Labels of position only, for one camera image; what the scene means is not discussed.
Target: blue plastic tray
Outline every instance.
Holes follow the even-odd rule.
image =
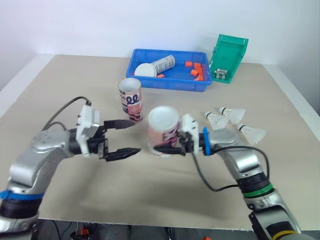
[[[164,74],[164,78],[134,76],[134,72],[140,64],[152,63],[168,55],[174,56],[175,66],[161,73]],[[202,64],[203,81],[194,81],[196,77],[190,74],[193,67],[186,67],[186,61]],[[212,83],[207,55],[198,51],[135,49],[126,71],[126,77],[139,79],[144,88],[195,92],[204,92],[206,87]]]

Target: white paper cup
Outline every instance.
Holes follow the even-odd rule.
[[[178,140],[179,113],[170,106],[157,106],[148,115],[148,147],[151,153],[170,156],[154,150],[157,145],[174,147]]]
[[[119,82],[118,88],[126,119],[136,123],[141,122],[143,119],[141,82],[128,77]]]

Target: green ring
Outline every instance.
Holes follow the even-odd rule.
[[[269,183],[267,186],[265,186],[264,188],[261,188],[261,189],[259,189],[257,191],[244,192],[243,196],[246,197],[246,198],[252,198],[252,197],[255,197],[255,196],[258,196],[258,195],[261,195],[261,194],[265,194],[265,193],[269,192],[273,188],[274,188],[274,186],[271,183]]]

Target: blue ring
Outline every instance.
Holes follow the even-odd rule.
[[[204,152],[206,156],[211,155],[211,148],[210,148],[210,142],[209,142],[209,132],[208,128],[203,128],[203,138],[204,138]]]
[[[0,198],[5,199],[15,199],[15,200],[37,200],[42,199],[44,197],[44,193],[41,194],[19,194],[19,193],[13,193],[9,190],[4,190],[0,192]]]

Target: robotic arm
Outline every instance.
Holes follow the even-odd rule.
[[[78,116],[76,129],[43,130],[32,140],[29,149],[12,164],[6,190],[0,193],[0,239],[11,239],[8,234],[14,233],[21,239],[30,239],[42,198],[63,159],[83,154],[98,155],[108,162],[128,158],[141,150],[122,148],[109,152],[107,130],[125,129],[133,126],[133,122],[111,120],[101,126],[99,123],[99,112],[86,104]]]
[[[206,127],[203,133],[199,133],[198,123],[187,114],[182,117],[179,137],[181,147],[160,145],[155,149],[159,152],[183,156],[186,153],[192,153],[194,156],[199,152],[199,148],[203,150],[205,156],[218,153],[236,180],[245,204],[252,210],[249,219],[259,240],[313,239],[301,234],[295,217],[279,192],[270,183],[269,177],[265,175],[253,151],[257,149],[245,146],[246,144],[237,133],[228,129],[208,132]]]

